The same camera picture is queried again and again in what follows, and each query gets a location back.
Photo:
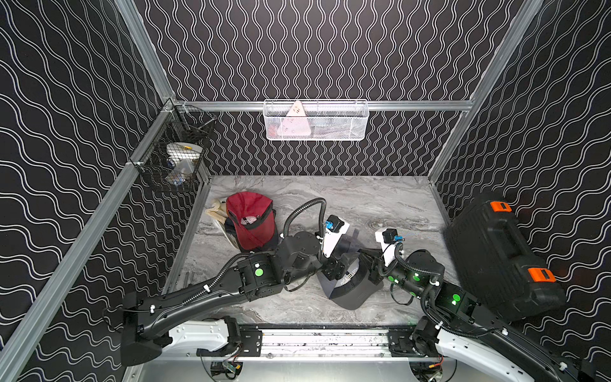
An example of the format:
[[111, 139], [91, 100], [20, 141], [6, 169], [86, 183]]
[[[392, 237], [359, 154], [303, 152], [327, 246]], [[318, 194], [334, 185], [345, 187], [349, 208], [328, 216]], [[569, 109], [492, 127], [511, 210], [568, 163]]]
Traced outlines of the beige cap with black lettering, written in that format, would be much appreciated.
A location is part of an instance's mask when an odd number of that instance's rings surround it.
[[226, 202], [220, 199], [213, 199], [211, 206], [205, 210], [205, 213], [213, 219], [220, 228], [224, 227], [228, 219]]

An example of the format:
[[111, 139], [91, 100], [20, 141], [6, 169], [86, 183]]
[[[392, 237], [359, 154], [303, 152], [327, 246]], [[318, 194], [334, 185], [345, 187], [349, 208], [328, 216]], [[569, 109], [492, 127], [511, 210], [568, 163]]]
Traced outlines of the dark grey cap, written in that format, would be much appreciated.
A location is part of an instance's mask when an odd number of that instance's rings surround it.
[[326, 297], [346, 310], [358, 309], [383, 287], [381, 277], [372, 273], [374, 259], [380, 252], [366, 248], [359, 235], [358, 229], [349, 229], [336, 246], [337, 249], [343, 247], [341, 252], [356, 253], [356, 262], [342, 279], [328, 280], [323, 274], [317, 274]]

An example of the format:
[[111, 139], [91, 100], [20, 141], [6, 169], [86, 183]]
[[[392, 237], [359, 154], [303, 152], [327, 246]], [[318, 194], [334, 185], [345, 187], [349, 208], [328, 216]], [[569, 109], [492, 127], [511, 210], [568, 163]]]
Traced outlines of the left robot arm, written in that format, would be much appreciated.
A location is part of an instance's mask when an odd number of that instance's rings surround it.
[[233, 256], [213, 278], [180, 291], [154, 297], [128, 293], [121, 307], [120, 361], [124, 366], [153, 361], [171, 344], [174, 327], [223, 307], [279, 294], [318, 272], [335, 277], [352, 254], [350, 243], [342, 239], [326, 256], [316, 235], [299, 232], [273, 251]]

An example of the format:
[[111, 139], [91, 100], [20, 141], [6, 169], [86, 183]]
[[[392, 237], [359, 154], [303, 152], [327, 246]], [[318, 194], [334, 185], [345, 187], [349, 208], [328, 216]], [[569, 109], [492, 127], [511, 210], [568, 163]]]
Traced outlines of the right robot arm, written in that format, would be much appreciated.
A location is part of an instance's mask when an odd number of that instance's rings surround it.
[[412, 330], [407, 345], [418, 355], [442, 356], [442, 335], [472, 340], [499, 353], [535, 381], [593, 381], [595, 368], [585, 360], [561, 357], [546, 350], [500, 316], [473, 294], [445, 281], [445, 267], [427, 250], [402, 256], [399, 245], [385, 250], [361, 250], [369, 260], [372, 278], [391, 283], [419, 302], [423, 317]]

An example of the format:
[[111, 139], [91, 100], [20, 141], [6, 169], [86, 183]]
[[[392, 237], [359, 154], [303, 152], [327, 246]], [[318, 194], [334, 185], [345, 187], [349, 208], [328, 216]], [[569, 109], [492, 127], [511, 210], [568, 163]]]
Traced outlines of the red and black cap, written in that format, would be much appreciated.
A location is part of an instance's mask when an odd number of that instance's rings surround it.
[[279, 242], [273, 201], [262, 194], [241, 192], [226, 200], [228, 218], [242, 251], [268, 251]]

